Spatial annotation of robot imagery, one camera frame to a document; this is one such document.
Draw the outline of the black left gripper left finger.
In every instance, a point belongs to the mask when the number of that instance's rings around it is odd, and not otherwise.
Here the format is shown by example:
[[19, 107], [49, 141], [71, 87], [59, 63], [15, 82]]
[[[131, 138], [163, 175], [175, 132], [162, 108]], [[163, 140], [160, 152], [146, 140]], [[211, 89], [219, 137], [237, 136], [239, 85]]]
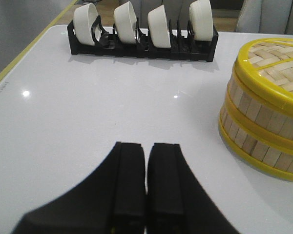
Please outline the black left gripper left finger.
[[145, 157], [137, 143], [116, 142], [87, 178], [57, 199], [26, 213], [15, 234], [142, 234]]

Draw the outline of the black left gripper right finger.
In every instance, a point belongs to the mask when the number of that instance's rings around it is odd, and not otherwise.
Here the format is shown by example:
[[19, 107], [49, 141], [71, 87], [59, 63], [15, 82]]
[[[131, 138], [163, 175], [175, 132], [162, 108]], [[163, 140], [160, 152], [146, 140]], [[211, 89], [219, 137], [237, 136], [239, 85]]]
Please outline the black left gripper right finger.
[[147, 169], [147, 233], [236, 234], [189, 168], [178, 144], [153, 145]]

